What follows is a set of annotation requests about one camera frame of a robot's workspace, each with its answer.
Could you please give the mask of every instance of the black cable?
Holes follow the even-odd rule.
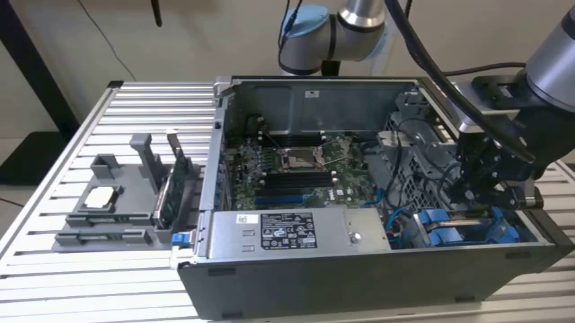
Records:
[[[532,163],[535,161],[534,155],[527,151],[522,142],[508,136],[502,129],[496,127],[492,122],[483,116],[482,112],[474,107],[471,102],[458,91],[451,84],[447,77],[443,75],[439,67],[427,52],[422,40],[419,39],[414,28],[407,20],[406,13],[399,6],[398,0],[386,0],[387,10],[398,26],[398,30],[402,33],[406,43],[410,45],[415,56],[422,63],[423,69],[426,70],[430,78],[435,82],[439,89],[443,91],[447,98],[452,101],[455,106],[459,107],[460,111],[471,118],[475,124],[486,131],[486,134],[496,140],[502,146],[524,162]]]
[[[412,200],[411,201],[408,201],[404,205],[402,204],[402,193],[403,193],[403,191],[406,190],[406,185],[407,185],[407,183],[408,183],[408,179],[410,178],[414,178],[415,177],[415,173],[411,173],[410,175],[407,175],[407,177],[406,177],[406,179],[404,179],[404,181],[403,181],[403,184],[402,184],[402,187],[400,187],[400,189],[399,189],[399,199],[398,199],[398,207],[395,208],[395,209],[399,209],[400,207],[406,207],[407,205],[410,205],[410,203],[412,202]]]
[[[443,200],[443,198],[442,198],[442,189],[443,189],[443,185],[444,185],[446,180],[447,180],[447,175],[450,175],[450,173],[451,173],[451,171],[455,169],[455,167],[459,167],[459,166],[460,166],[460,164],[459,164],[459,163],[454,163],[454,164],[451,164],[451,166],[450,166],[450,167],[447,167],[446,172],[443,173],[442,179],[439,180],[438,187],[436,187],[436,189],[435,189],[435,194],[436,194],[436,196],[438,196],[442,200]]]
[[[112,50],[112,54],[115,55],[116,60],[120,62],[121,66],[124,66],[124,69],[125,69],[125,70],[127,70],[127,72],[129,73],[129,76],[132,76],[132,79],[133,79],[135,81],[137,81],[137,80],[136,80],[136,77],[133,76],[132,71],[131,71],[131,70],[129,70],[129,68],[125,66],[125,64],[124,64],[123,60],[119,58],[117,53],[116,53],[116,50],[115,50],[115,47],[112,46],[112,43],[109,42],[108,37],[105,37],[104,31],[101,30],[100,26],[97,25],[96,21],[93,20],[92,16],[89,15],[88,10],[87,10],[87,8],[84,7],[84,4],[81,3],[81,0],[76,0],[76,1],[79,2],[79,5],[81,6],[81,9],[84,10],[84,13],[87,14],[87,16],[88,16],[89,20],[92,21],[93,26],[96,26],[97,31],[100,32],[101,36],[104,37],[104,40],[105,40],[105,42],[108,43],[109,49]]]
[[[402,122],[399,122],[399,124],[398,124],[396,128],[399,129],[399,128],[402,127],[403,123],[406,123],[407,121],[419,121],[419,122],[423,122],[423,123],[426,123],[427,125],[430,125],[430,122],[428,122],[426,119],[420,119],[420,118],[406,118],[406,119],[403,119],[403,120],[402,120]]]
[[[288,15],[288,10],[290,10],[290,0],[286,1],[284,17],[282,18],[282,24],[279,25],[278,48],[282,47],[282,30],[284,29],[284,22],[286,22],[286,16]]]
[[[5,203],[9,203],[9,204],[12,204],[12,205],[16,205],[17,207],[24,207],[24,205],[23,205],[23,204],[20,204],[20,203],[17,203],[17,202],[15,202],[15,201],[11,201],[11,200],[7,200],[7,199],[3,199],[1,197],[0,197],[0,201],[3,201],[3,202],[5,202]]]
[[[414,0],[407,0],[406,3],[406,17],[410,19],[410,13],[411,13],[411,6],[414,5]]]
[[[278,65],[282,66],[282,51],[284,49],[284,45],[286,42],[288,41],[288,34],[291,29],[294,28],[294,24],[296,22],[296,18],[298,18],[298,11],[299,8],[302,6],[302,2],[304,2],[304,0],[299,0],[298,1],[298,5],[296,8],[294,9],[294,12],[290,16],[290,19],[287,20],[287,24],[286,27],[283,28],[283,36],[282,36],[282,42],[279,44],[279,51],[278,51]]]
[[[526,63],[519,63],[519,62],[496,63],[496,64],[472,67],[471,69],[462,69],[459,71],[443,72],[443,74],[446,76],[456,76],[456,75],[464,75],[464,74],[478,73],[483,71],[490,71],[492,69],[508,69],[514,67],[523,69],[526,66],[527,66]]]
[[[407,51],[410,53],[411,59],[414,59],[414,62],[416,63],[416,65],[424,69],[423,64],[419,61],[418,56],[415,55],[412,49],[410,46],[407,46]],[[458,76],[458,75],[466,75],[466,74],[472,74],[472,73],[479,73],[479,72],[484,72],[484,71],[490,71],[494,69],[512,69],[512,68],[520,68],[523,69],[527,66],[526,63],[520,63],[520,62],[506,62],[506,63],[495,63],[495,64],[490,64],[490,65],[482,65],[478,67],[472,67],[470,69],[460,69],[458,71],[450,71],[450,72],[443,72],[443,75],[446,75],[447,77],[452,77],[452,76]]]

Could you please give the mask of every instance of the blue latch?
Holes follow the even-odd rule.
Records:
[[[172,234],[172,246],[189,247],[191,246],[191,234],[189,232],[179,232]]]

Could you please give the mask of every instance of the white sticker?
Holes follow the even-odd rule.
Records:
[[[237,224],[257,224],[259,214],[237,214],[235,222]]]
[[[319,98],[320,97],[320,91],[319,89],[312,89],[310,91],[306,91],[306,98]]]

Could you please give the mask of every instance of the motherboard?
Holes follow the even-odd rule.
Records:
[[[351,134],[261,134],[231,143],[225,160],[236,211],[358,208],[382,201]]]

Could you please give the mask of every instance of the circuit board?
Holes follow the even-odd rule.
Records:
[[[352,136],[324,137],[324,143],[318,147],[263,147],[253,139],[245,139],[227,150],[236,211],[334,206],[356,208],[375,200],[376,187],[359,144]],[[290,196],[280,199],[259,197],[276,178],[282,179],[282,184],[286,181],[292,184],[283,189]],[[278,200],[278,203],[270,203],[271,200]]]

